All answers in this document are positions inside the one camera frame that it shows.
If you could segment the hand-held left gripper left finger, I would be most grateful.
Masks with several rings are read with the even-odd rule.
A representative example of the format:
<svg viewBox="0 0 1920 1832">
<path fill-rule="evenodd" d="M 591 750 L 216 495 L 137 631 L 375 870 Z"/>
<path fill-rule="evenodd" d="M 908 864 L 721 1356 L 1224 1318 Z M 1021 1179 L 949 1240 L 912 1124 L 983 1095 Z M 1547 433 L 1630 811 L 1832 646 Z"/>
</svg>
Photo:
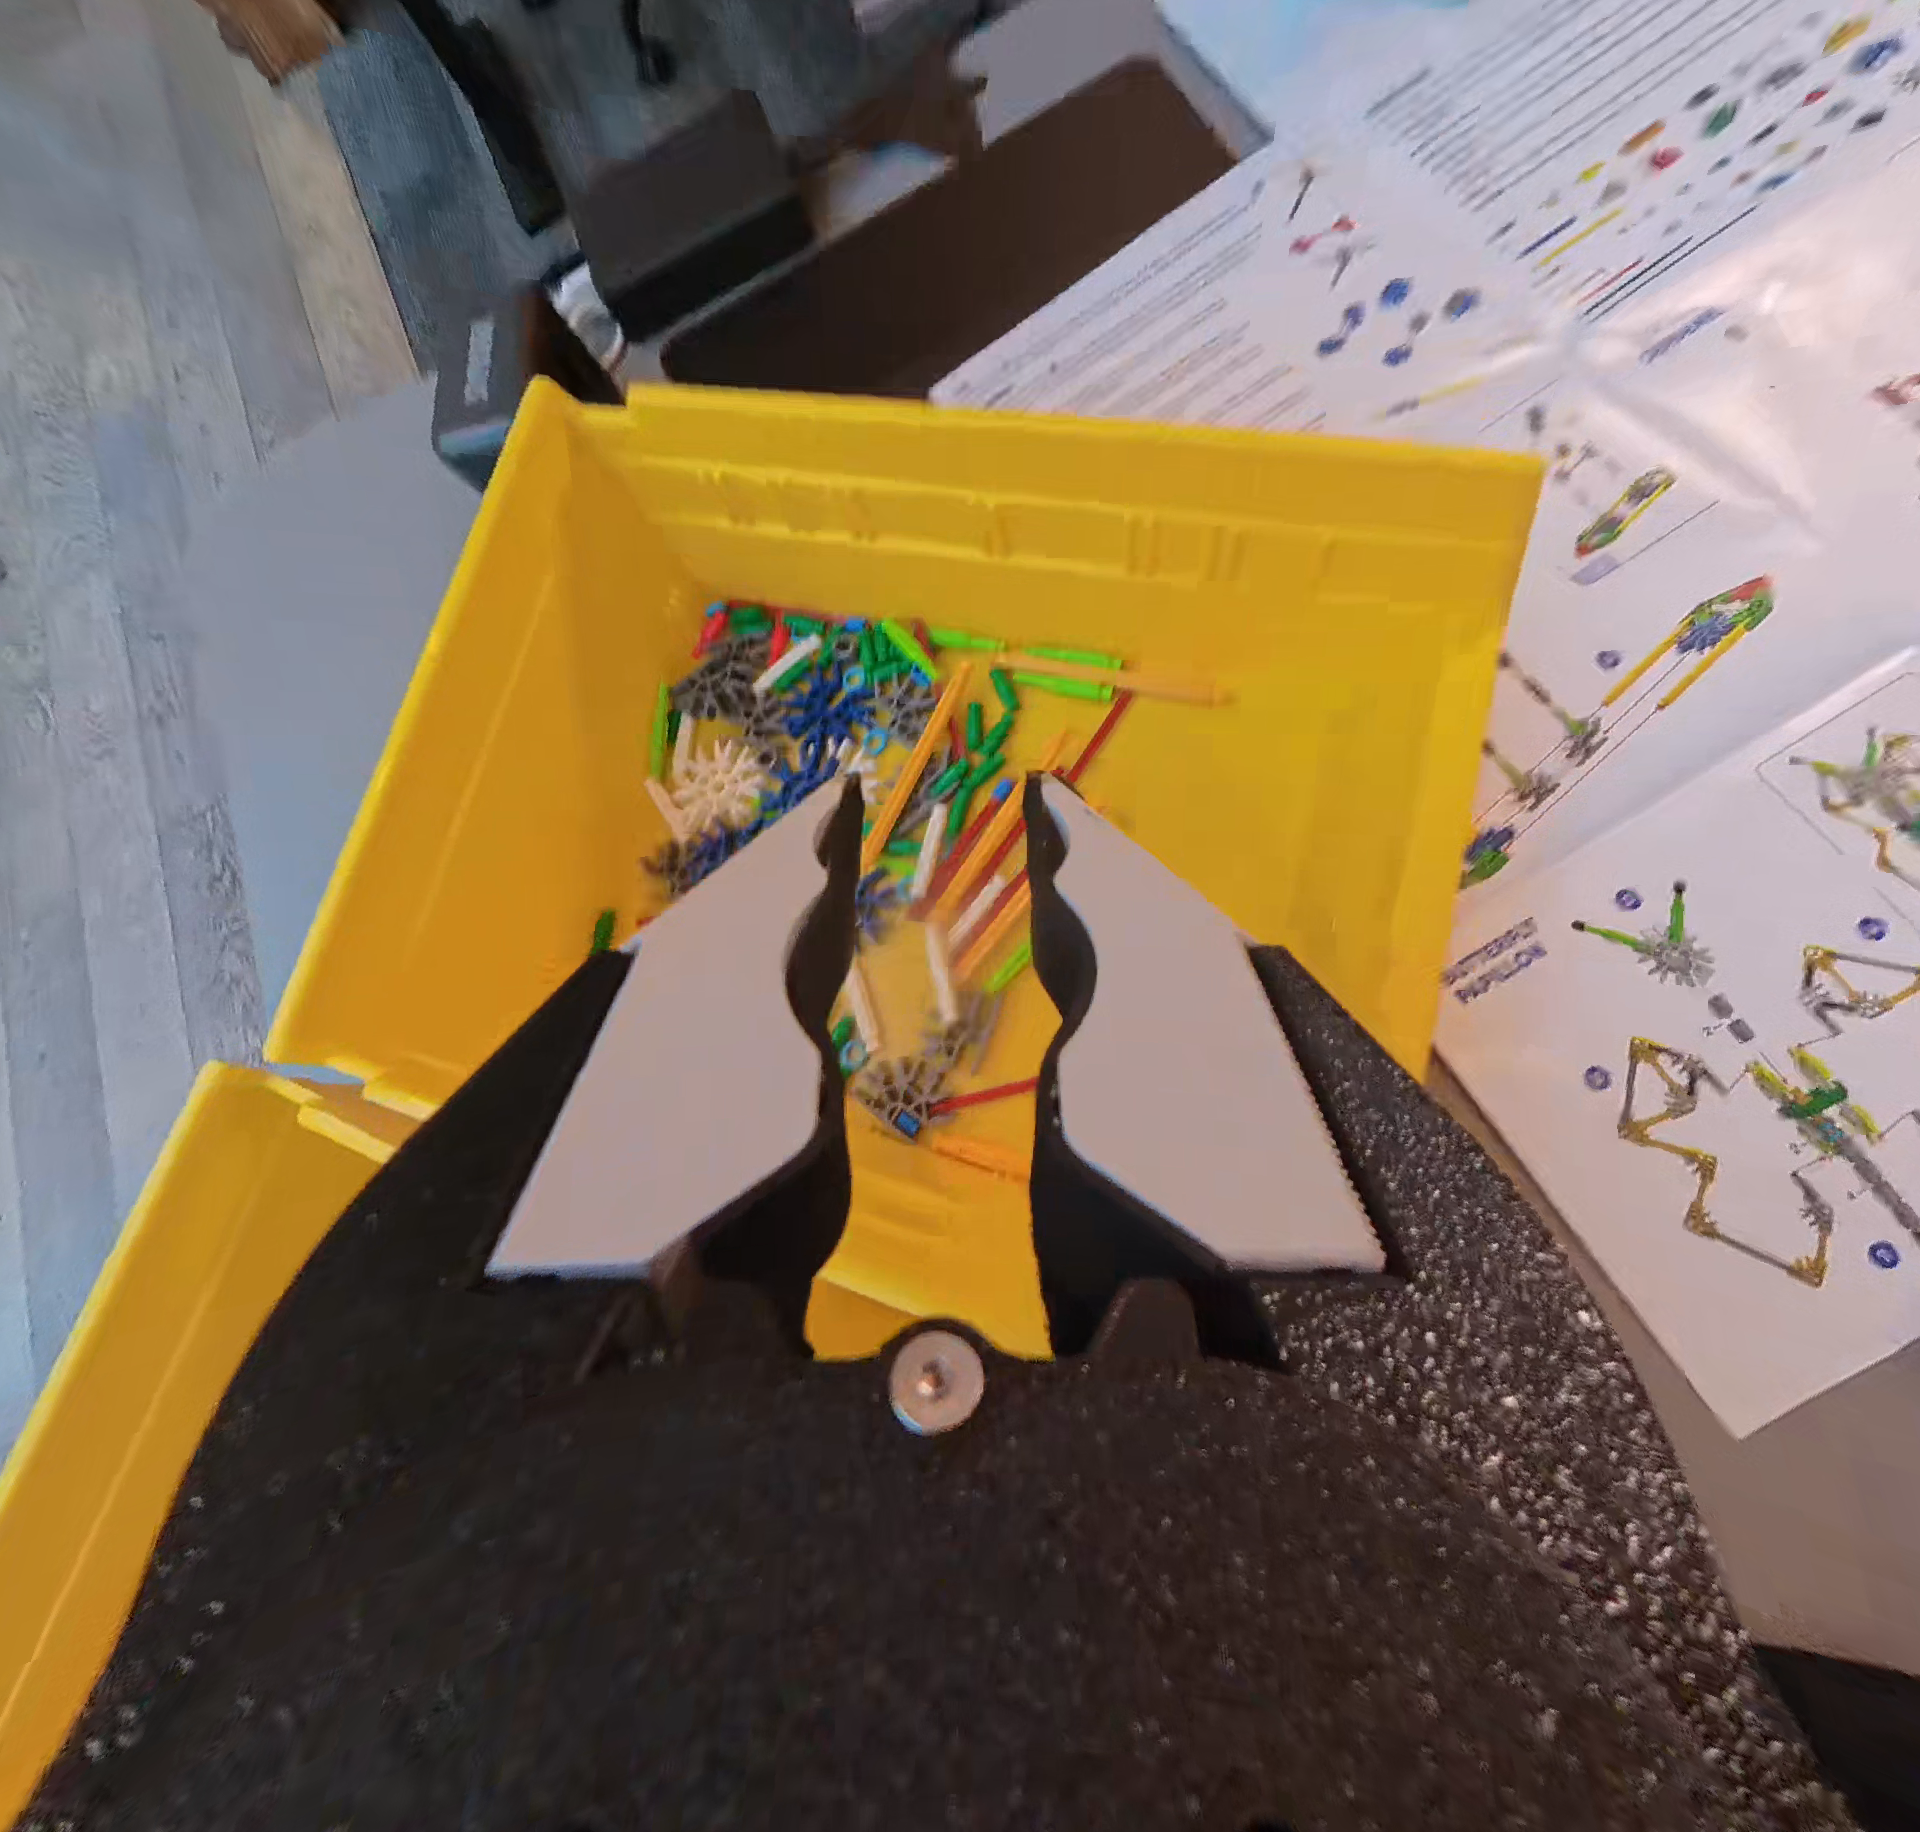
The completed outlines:
<svg viewBox="0 0 1920 1832">
<path fill-rule="evenodd" d="M 488 1285 L 756 1293 L 803 1349 L 850 1216 L 832 1017 L 864 802 L 827 784 L 644 928 L 488 1258 Z"/>
</svg>

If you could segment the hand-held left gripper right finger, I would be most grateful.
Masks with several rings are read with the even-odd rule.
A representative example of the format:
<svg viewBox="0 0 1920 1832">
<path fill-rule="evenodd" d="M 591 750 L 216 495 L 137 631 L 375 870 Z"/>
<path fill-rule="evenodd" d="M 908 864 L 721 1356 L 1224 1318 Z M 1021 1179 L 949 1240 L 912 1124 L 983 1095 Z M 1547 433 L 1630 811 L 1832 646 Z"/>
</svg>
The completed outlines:
<svg viewBox="0 0 1920 1832">
<path fill-rule="evenodd" d="M 1029 778 L 1029 945 L 1059 1013 L 1029 1220 L 1047 1344 L 1089 1349 L 1170 1285 L 1203 1349 L 1272 1349 L 1260 1293 L 1379 1281 L 1389 1245 L 1247 935 L 1097 814 Z"/>
</svg>

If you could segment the yellow plastic bin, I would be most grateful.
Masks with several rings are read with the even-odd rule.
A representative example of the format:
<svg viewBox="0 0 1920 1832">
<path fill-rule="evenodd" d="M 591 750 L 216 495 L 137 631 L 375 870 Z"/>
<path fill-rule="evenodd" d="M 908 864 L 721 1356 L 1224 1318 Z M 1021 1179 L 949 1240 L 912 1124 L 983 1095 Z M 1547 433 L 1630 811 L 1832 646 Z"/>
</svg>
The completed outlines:
<svg viewBox="0 0 1920 1832">
<path fill-rule="evenodd" d="M 612 410 L 539 381 L 270 1053 L 479 1148 L 422 1206 L 456 1228 L 432 1258 L 461 1293 L 616 1342 L 747 1293 L 788 1346 L 753 1290 L 695 1290 L 668 1323 L 640 1285 L 488 1285 L 623 953 L 675 904 L 640 876 L 665 838 L 653 692 L 711 602 L 759 600 L 1225 683 L 1221 710 L 1134 707 L 1077 795 L 1231 916 L 1265 983 L 1281 949 L 1418 1072 L 1540 484 L 1512 452 L 672 385 Z M 1047 1344 L 1035 1113 L 980 1124 L 1024 1168 L 999 1179 L 891 1140 L 845 1088 L 850 1216 L 788 1349 L 866 1359 L 948 1323 L 1087 1354 Z"/>
<path fill-rule="evenodd" d="M 4 1829 L 107 1665 L 254 1340 L 424 1119 L 341 1083 L 195 1079 L 4 1468 Z"/>
</svg>

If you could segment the pile of loose toy pieces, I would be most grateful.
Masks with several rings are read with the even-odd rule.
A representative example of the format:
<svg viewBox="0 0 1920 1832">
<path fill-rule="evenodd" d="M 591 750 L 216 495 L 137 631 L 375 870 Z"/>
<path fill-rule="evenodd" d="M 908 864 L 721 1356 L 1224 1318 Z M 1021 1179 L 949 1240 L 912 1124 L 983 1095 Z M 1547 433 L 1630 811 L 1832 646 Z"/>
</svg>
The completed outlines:
<svg viewBox="0 0 1920 1832">
<path fill-rule="evenodd" d="M 715 600 L 653 692 L 640 788 L 665 838 L 640 876 L 682 901 L 810 795 L 857 787 L 855 961 L 829 1019 L 849 1100 L 896 1142 L 1019 1179 L 980 1124 L 1039 1090 L 1032 1062 L 986 1075 L 1032 966 L 1022 787 L 1083 792 L 1134 707 L 1231 703 L 1099 649 Z"/>
</svg>

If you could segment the white instruction sheet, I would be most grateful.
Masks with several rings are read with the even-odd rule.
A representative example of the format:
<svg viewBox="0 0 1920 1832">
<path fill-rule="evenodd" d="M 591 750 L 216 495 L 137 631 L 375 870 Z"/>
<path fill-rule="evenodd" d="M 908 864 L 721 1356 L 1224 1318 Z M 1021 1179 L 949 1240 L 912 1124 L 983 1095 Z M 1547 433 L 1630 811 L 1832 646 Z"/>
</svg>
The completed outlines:
<svg viewBox="0 0 1920 1832">
<path fill-rule="evenodd" d="M 1542 484 L 1439 1051 L 1736 1439 L 1915 1344 L 1917 0 L 1155 0 L 1271 143 L 938 405 Z"/>
</svg>

